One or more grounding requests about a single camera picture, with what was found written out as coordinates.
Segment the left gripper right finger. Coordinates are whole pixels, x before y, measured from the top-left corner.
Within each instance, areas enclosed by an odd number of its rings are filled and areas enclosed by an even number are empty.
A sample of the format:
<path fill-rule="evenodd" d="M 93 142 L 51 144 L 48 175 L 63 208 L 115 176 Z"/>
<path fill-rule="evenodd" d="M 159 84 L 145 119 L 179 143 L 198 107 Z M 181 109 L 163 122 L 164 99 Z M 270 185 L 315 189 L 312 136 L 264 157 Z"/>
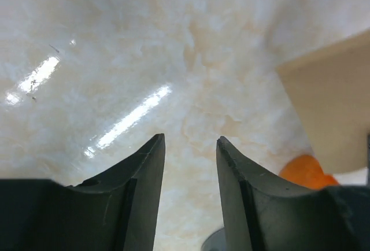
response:
<path fill-rule="evenodd" d="M 228 250 L 368 250 L 369 186 L 293 184 L 217 140 Z"/>

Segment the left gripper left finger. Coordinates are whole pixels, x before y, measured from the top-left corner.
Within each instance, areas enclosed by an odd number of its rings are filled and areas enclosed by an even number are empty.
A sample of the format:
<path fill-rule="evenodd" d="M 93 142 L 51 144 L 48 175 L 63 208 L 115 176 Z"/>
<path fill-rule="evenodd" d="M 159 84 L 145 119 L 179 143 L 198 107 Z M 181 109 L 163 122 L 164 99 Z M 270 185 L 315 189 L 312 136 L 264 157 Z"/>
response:
<path fill-rule="evenodd" d="M 1 180 L 1 249 L 152 250 L 164 162 L 157 134 L 77 186 Z"/>

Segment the brown paper coffee filter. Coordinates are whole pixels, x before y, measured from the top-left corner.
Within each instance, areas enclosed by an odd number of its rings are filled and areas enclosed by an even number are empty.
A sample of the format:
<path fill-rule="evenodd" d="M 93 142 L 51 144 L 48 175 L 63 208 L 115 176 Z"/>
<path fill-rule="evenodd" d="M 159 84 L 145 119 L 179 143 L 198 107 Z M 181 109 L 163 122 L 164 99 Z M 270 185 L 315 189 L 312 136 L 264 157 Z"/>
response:
<path fill-rule="evenodd" d="M 323 170 L 341 174 L 367 165 L 369 31 L 277 68 Z"/>

